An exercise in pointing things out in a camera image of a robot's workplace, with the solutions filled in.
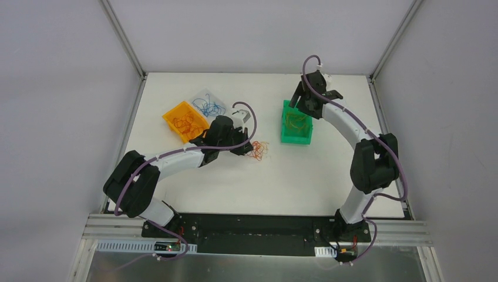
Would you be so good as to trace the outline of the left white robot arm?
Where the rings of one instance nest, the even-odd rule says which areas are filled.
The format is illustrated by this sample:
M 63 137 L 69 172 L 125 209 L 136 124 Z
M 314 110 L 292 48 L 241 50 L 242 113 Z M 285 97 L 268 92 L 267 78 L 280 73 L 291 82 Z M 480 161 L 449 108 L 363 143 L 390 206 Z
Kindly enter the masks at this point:
M 215 161 L 221 151 L 244 155 L 251 151 L 248 129 L 250 114 L 239 110 L 230 116 L 217 116 L 210 127 L 181 149 L 155 155 L 150 159 L 135 150 L 127 152 L 103 186 L 104 194 L 115 203 L 118 214 L 142 217 L 155 222 L 164 237 L 178 233 L 178 213 L 155 198 L 154 191 L 163 179 L 187 169 Z

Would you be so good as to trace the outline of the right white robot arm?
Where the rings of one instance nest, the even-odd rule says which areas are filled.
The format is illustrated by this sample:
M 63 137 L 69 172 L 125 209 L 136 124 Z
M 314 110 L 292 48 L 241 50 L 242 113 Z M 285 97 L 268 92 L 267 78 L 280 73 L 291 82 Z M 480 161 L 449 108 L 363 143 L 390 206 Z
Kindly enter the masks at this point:
M 398 142 L 389 133 L 371 132 L 343 103 L 336 90 L 327 90 L 324 75 L 316 70 L 301 76 L 289 106 L 314 119 L 330 123 L 353 148 L 350 167 L 352 189 L 336 211 L 332 225 L 336 238 L 347 241 L 366 221 L 364 215 L 376 194 L 399 177 L 395 162 Z

